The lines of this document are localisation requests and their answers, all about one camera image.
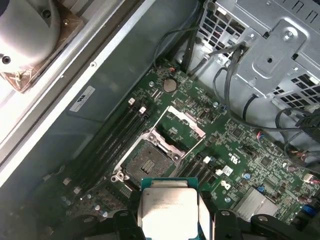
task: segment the motherboard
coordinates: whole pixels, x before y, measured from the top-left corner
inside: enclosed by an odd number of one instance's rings
[[[168,61],[152,68],[76,159],[43,177],[23,208],[52,229],[124,209],[143,178],[197,178],[219,209],[290,224],[318,186],[271,138],[233,122],[210,92]]]

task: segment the integrated circuit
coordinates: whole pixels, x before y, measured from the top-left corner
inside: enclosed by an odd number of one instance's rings
[[[126,165],[125,172],[138,183],[141,179],[163,176],[174,162],[158,150],[152,143],[145,141],[134,158]]]
[[[239,128],[233,130],[232,135],[235,136],[237,139],[241,136],[242,131]]]
[[[260,163],[263,166],[267,167],[271,163],[271,159],[265,156],[264,158],[262,158]]]

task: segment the sticker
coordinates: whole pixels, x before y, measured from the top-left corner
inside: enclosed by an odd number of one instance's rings
[[[95,90],[96,89],[92,86],[88,86],[86,90],[84,90],[84,92],[81,94],[81,96],[76,100],[76,102],[72,105],[70,111],[77,113]]]
[[[222,172],[227,175],[228,177],[230,177],[230,175],[232,174],[234,170],[229,167],[228,165],[225,165],[224,168],[222,169]]]

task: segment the black ram slot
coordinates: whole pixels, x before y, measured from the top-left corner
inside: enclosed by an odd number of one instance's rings
[[[186,165],[186,167],[182,170],[182,172],[179,174],[179,177],[186,177],[192,169],[196,167],[196,165],[200,162],[201,160],[200,155],[194,156],[189,163]]]
[[[103,174],[106,172],[109,164],[112,160],[117,159],[119,155],[122,153],[122,151],[126,148],[127,143],[130,141],[131,138],[136,136],[138,133],[141,133],[141,128],[146,122],[146,120],[149,118],[146,114],[140,118],[140,121],[138,122],[137,126],[131,126],[131,129],[129,132],[127,132],[125,139],[122,141],[122,143],[114,148],[114,151],[110,151],[111,154],[108,154],[105,156],[105,161],[102,166],[97,169],[97,173],[95,176],[93,176],[92,180],[84,185],[85,189],[88,189],[96,184],[97,181],[103,176]]]
[[[208,171],[207,166],[204,164],[203,168],[201,169],[201,171],[197,174],[197,178],[198,181],[200,182],[200,180],[206,175],[206,172]]]
[[[199,187],[202,187],[203,184],[205,184],[206,182],[208,182],[209,179],[210,179],[212,176],[213,176],[212,173],[209,172],[207,175],[205,175],[205,176],[202,178],[201,181],[199,181],[199,185],[198,185],[198,186],[199,186]]]
[[[191,159],[190,162],[186,165],[186,167],[179,174],[179,177],[185,177],[188,173],[196,166],[197,162],[195,158]]]
[[[121,133],[119,134],[119,137],[113,141],[110,147],[99,157],[99,159],[96,160],[96,164],[94,167],[91,168],[91,171],[86,172],[85,176],[82,176],[82,180],[80,181],[80,185],[83,186],[87,181],[89,181],[92,177],[94,177],[95,173],[101,169],[101,167],[105,164],[105,162],[108,162],[109,156],[115,153],[121,144],[123,144],[124,140],[126,139],[127,135],[130,134],[130,131],[132,129],[134,130],[140,122],[140,118],[137,118],[138,115],[136,115],[133,119],[133,123],[129,122],[127,127],[122,129]]]
[[[78,169],[74,171],[74,175],[72,176],[73,179],[77,180],[81,175],[84,174],[88,170],[88,168],[91,167],[92,163],[95,163],[97,160],[97,155],[101,153],[109,144],[112,137],[119,133],[119,130],[121,130],[124,125],[128,125],[128,121],[132,119],[136,113],[138,112],[140,107],[139,104],[135,104],[133,107],[131,107],[129,110],[126,109],[125,112],[121,114],[121,120],[120,122],[115,122],[112,127],[110,128],[111,131],[107,131],[106,134],[103,136],[103,138],[106,138],[101,145],[99,145],[99,148],[95,150],[87,159],[85,164],[78,164]]]
[[[123,138],[125,137],[125,134],[127,134],[130,128],[134,126],[139,121],[139,119],[140,116],[136,114],[129,122],[126,123],[126,126],[124,126],[118,133],[118,137],[116,139],[112,139],[112,142],[109,143],[107,149],[105,149],[104,152],[102,152],[102,154],[97,159],[95,159],[94,164],[92,164],[90,168],[85,171],[86,176],[90,176],[91,174],[93,174],[95,172],[95,169],[98,168],[101,164],[103,164],[105,156],[117,148],[117,145],[119,145],[122,142]]]
[[[131,191],[140,191],[139,186],[137,186],[136,184],[134,184],[130,179],[129,180],[125,180],[124,184],[127,186],[127,188],[130,188]]]
[[[201,161],[198,160],[196,166],[192,169],[190,174],[187,175],[188,178],[195,178],[197,176],[197,172],[200,170],[202,164]]]

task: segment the black cable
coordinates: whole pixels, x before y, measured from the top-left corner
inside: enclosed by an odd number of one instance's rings
[[[255,95],[255,94],[253,94],[252,97],[250,97],[249,100],[248,100],[248,101],[246,102],[246,104],[244,105],[243,112],[242,112],[242,119],[243,119],[243,120],[246,120],[248,108],[249,108],[250,104],[251,104],[256,98],[258,98],[258,96]]]
[[[194,27],[189,27],[189,28],[183,28],[183,29],[178,29],[178,30],[173,30],[173,31],[168,31],[165,35],[163,35],[163,37],[160,39],[160,41],[158,42],[156,48],[155,48],[155,51],[153,53],[153,60],[152,60],[152,64],[153,64],[153,67],[157,70],[158,69],[158,66],[157,66],[157,63],[156,63],[156,59],[157,59],[157,54],[158,54],[158,51],[159,51],[159,48],[161,46],[161,44],[164,42],[164,40],[171,34],[176,34],[176,33],[183,33],[183,32],[188,32],[188,31],[193,31],[193,30],[197,30],[199,29],[198,26],[194,26]]]
[[[256,125],[253,123],[249,123],[246,122],[245,120],[243,120],[241,117],[239,117],[237,114],[235,114],[230,106],[230,85],[231,85],[231,79],[232,79],[232,75],[236,69],[237,63],[241,57],[241,46],[239,46],[233,53],[232,55],[232,59],[231,59],[231,63],[228,67],[228,71],[226,73],[226,79],[225,79],[225,84],[224,84],[224,101],[225,101],[225,105],[226,108],[228,110],[228,114],[230,116],[230,118],[235,121],[238,124],[242,124],[244,126],[247,126],[249,128],[254,128],[254,129],[263,129],[265,131],[269,131],[269,132],[299,132],[301,131],[300,128],[296,128],[296,127],[287,127],[287,128],[278,128],[278,127],[266,127],[266,126],[260,126],[260,125]],[[306,129],[314,129],[315,127],[306,127]]]
[[[306,111],[306,110],[303,110],[303,109],[300,109],[300,108],[297,108],[297,107],[285,108],[285,109],[279,111],[279,112],[277,113],[277,115],[275,116],[274,123],[275,123],[275,126],[276,126],[277,128],[281,128],[281,123],[280,123],[281,115],[282,115],[283,113],[287,112],[287,111],[288,111],[288,112],[297,111],[297,112],[300,112],[300,113],[302,113],[302,114],[304,114],[304,115],[309,115],[309,114],[310,114],[310,112],[308,112],[308,111]],[[286,136],[283,132],[280,132],[280,134],[281,134],[282,137],[283,137],[284,143],[286,143],[286,142],[288,141],[287,136]]]
[[[217,54],[228,54],[228,53],[232,53],[234,50],[236,50],[239,46],[242,46],[242,42],[239,43],[239,44],[236,44],[234,46],[231,46],[231,47],[226,47],[226,48],[223,48],[223,49],[220,49],[220,50],[216,50],[216,51],[213,51],[213,52],[210,52],[208,54],[208,58],[203,58],[199,64],[194,68],[192,69],[189,73],[188,73],[188,76],[189,77],[192,77],[197,71],[199,71],[205,64],[206,62],[214,55],[217,55]]]
[[[222,67],[220,68],[216,74],[214,75],[214,78],[212,80],[212,88],[213,88],[213,92],[214,95],[216,96],[216,98],[219,100],[220,104],[224,104],[224,100],[219,96],[218,90],[217,90],[217,78],[220,76],[222,71],[227,71],[228,69],[226,67]]]
[[[200,22],[201,22],[201,18],[204,14],[205,9],[203,8],[203,6],[201,4],[199,4],[199,9],[197,11],[197,17],[194,21],[193,26],[199,26]],[[180,70],[184,73],[187,72],[191,59],[192,59],[192,54],[194,52],[194,46],[196,43],[196,38],[197,38],[197,30],[194,30],[193,32],[191,32],[188,42],[186,44],[186,49],[182,58],[182,62],[180,65]]]

